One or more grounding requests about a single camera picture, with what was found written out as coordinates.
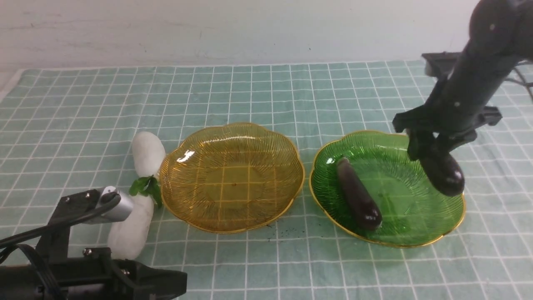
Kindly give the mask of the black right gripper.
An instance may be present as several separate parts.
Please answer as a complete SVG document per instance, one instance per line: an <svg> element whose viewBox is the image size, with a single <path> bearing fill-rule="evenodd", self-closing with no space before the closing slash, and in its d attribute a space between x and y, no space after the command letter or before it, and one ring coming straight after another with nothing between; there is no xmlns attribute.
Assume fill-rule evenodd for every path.
<svg viewBox="0 0 533 300"><path fill-rule="evenodd" d="M488 101L498 89L496 82L465 82L439 79L425 103L398 113L392 124L398 133L406 130L411 161L429 155L441 134L441 151L453 151L477 138L476 129L497 125L501 112Z"/></svg>

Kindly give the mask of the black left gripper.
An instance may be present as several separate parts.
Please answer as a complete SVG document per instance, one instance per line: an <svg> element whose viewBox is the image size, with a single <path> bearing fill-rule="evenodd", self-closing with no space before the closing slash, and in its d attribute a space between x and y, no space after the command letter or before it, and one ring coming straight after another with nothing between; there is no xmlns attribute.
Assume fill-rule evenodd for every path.
<svg viewBox="0 0 533 300"><path fill-rule="evenodd" d="M113 260L110 250L90 249L83 257L54 262L50 269L59 285L53 296L42 283L37 300L174 300L187 292L182 271L151 268L135 260Z"/></svg>

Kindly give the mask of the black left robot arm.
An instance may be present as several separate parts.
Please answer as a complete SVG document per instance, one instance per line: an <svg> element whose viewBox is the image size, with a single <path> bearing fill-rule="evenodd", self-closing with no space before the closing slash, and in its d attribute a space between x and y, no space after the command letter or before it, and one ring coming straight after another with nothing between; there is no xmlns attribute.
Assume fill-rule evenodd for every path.
<svg viewBox="0 0 533 300"><path fill-rule="evenodd" d="M1 267L2 300L173 300L187 292L187 273L113 260L107 247L54 263L30 246L21 251L33 262Z"/></svg>

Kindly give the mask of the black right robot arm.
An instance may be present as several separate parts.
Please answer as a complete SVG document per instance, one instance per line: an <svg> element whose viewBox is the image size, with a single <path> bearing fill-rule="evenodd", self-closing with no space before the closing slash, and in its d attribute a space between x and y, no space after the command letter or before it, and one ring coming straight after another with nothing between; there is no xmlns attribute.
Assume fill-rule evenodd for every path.
<svg viewBox="0 0 533 300"><path fill-rule="evenodd" d="M531 0L479 1L452 70L438 76L423 105L394 116L394 130L408 134L409 158L449 153L474 141L479 127L497 125L501 113L488 101L520 61L531 59Z"/></svg>

